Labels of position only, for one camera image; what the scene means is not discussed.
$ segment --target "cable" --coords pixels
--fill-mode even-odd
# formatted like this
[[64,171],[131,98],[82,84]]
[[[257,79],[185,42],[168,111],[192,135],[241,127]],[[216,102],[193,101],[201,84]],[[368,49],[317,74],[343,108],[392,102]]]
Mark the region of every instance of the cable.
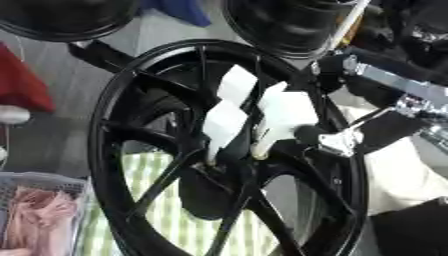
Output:
[[20,60],[22,62],[25,62],[25,49],[23,48],[22,40],[18,36],[15,36],[15,37],[16,37],[17,42],[19,43]]

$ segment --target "gray floor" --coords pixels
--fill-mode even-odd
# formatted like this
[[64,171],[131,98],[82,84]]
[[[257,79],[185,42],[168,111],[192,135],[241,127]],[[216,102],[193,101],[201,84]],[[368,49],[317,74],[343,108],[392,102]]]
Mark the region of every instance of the gray floor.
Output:
[[[123,30],[102,40],[134,56],[155,46],[182,39],[217,38],[243,42],[225,22],[219,0],[203,0],[202,5],[213,21],[207,28],[194,27],[157,11],[150,11],[143,18],[135,19]],[[0,41],[4,41],[20,56],[15,36],[0,31]],[[86,129],[89,116],[111,74],[71,57],[64,44],[25,38],[20,41],[25,63],[48,85],[57,110],[53,115],[35,114],[31,122],[11,130],[10,158],[5,170],[86,176]],[[304,62],[294,61],[293,64],[303,67]],[[356,101],[356,98],[345,94],[338,98],[349,105]],[[307,196],[297,198],[294,185],[285,186],[288,183],[291,181],[287,179],[273,183],[268,189],[268,196],[291,226],[304,227],[301,231],[309,232],[306,223],[310,219],[297,216],[310,215],[311,208],[304,206],[314,200],[312,193],[306,187],[300,187],[298,189]],[[375,246],[372,246],[372,238],[368,231],[361,240],[361,249],[357,249],[354,255],[378,255]]]

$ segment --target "black wheel rim background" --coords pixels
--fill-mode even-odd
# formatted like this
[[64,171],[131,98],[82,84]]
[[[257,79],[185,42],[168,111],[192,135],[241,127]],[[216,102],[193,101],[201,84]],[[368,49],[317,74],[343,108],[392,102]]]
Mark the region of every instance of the black wheel rim background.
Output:
[[138,7],[135,0],[5,0],[0,4],[0,29],[40,41],[90,40],[121,29]]
[[[241,64],[261,56],[263,61],[273,68],[272,74],[280,81],[296,79],[298,71],[286,62],[262,51],[241,44],[219,40],[188,40],[164,45],[153,49],[140,57],[117,74],[104,90],[95,113],[91,120],[89,134],[89,165],[92,170],[93,184],[96,195],[107,216],[115,235],[120,239],[122,248],[126,248],[129,255],[151,255],[157,252],[161,256],[187,256],[188,254],[170,244],[152,226],[148,225],[144,218],[133,218],[126,222],[127,213],[134,207],[134,201],[129,193],[126,193],[127,185],[124,182],[121,166],[111,163],[105,156],[110,150],[106,146],[104,131],[101,128],[103,118],[113,112],[113,105],[118,101],[120,93],[135,78],[137,69],[153,67],[166,58],[176,58],[179,54],[197,47],[208,47],[230,54]],[[334,104],[328,104],[328,117],[337,129],[347,124],[342,114]],[[341,161],[345,168],[344,182],[350,184],[349,189],[343,191],[344,199],[355,209],[353,216],[340,223],[340,227],[326,227],[321,225],[314,234],[314,242],[310,245],[310,253],[307,255],[348,255],[357,242],[366,217],[367,209],[367,179],[361,156]]]
[[356,1],[225,0],[224,16],[241,38],[267,52],[293,58],[325,53],[337,18]]

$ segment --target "black alloy wheel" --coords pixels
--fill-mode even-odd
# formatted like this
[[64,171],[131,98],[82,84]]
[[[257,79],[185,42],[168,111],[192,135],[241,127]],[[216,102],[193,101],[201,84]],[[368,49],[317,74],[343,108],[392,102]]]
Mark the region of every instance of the black alloy wheel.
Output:
[[[218,99],[215,90],[222,75],[238,64],[259,78],[252,100],[247,134],[260,121],[254,107],[268,86],[287,81],[294,90],[306,90],[319,109],[320,125],[337,131],[347,126],[337,107],[306,83],[300,71],[287,62],[250,46],[221,40],[188,40],[150,50],[115,75],[102,93],[91,119],[89,164],[100,205],[118,244],[126,255],[188,256],[171,244],[145,219],[154,199],[192,166],[203,166],[207,137],[201,134],[205,113]],[[169,114],[176,125],[149,128]],[[140,141],[174,156],[156,182],[134,200],[126,185],[121,153],[126,141]],[[238,144],[246,148],[247,143]],[[295,142],[277,143],[268,159],[258,161],[243,150],[238,159],[219,159],[214,175],[201,172],[211,183],[231,188],[232,204],[207,252],[218,256],[243,209],[253,211],[278,239],[286,256],[349,255],[362,231],[367,209],[367,177],[362,156],[341,159],[323,155]],[[290,175],[306,183],[326,203],[327,215],[304,244],[299,244],[280,215],[262,193],[273,179]],[[333,179],[340,182],[334,185]]]

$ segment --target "wheel spoke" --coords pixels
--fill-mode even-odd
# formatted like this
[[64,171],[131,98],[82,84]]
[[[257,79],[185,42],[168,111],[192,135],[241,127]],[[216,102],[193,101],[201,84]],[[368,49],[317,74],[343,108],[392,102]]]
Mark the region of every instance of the wheel spoke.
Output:
[[180,178],[182,172],[191,165],[199,162],[204,157],[203,150],[193,150],[187,154],[181,153],[173,159],[154,184],[136,202],[135,208],[129,213],[129,217],[135,214],[144,216],[156,197],[168,188],[175,180]]
[[200,94],[195,89],[177,82],[163,79],[142,70],[138,71],[134,82],[141,86],[148,86],[163,90],[176,97],[189,107],[193,107],[201,104],[201,102],[204,102],[204,100],[201,99]]
[[218,102],[218,97],[213,93],[208,79],[208,65],[207,56],[204,46],[197,47],[196,52],[199,55],[200,69],[199,69],[199,93],[202,95],[207,104],[214,105]]
[[223,250],[226,241],[232,231],[233,226],[241,215],[243,209],[247,206],[251,195],[250,190],[243,187],[236,202],[231,207],[230,211],[225,215],[224,219],[219,226],[218,233],[213,240],[212,246],[208,250],[206,256],[219,256]]
[[286,226],[275,208],[259,191],[249,204],[250,209],[268,226],[277,237],[285,256],[305,256],[299,243],[294,239],[292,231]]
[[146,142],[168,153],[177,154],[179,147],[175,138],[165,133],[109,120],[102,120],[101,125],[104,129],[111,132],[115,136],[115,140],[119,140],[119,142],[127,140]]
[[301,170],[302,173],[290,171],[288,174],[299,178],[314,189],[329,206],[330,214],[335,217],[347,214],[353,215],[353,209],[350,205],[330,187],[322,174],[311,163],[304,164],[298,159],[277,150],[272,151],[271,157],[276,159],[278,163],[284,163],[295,170]]

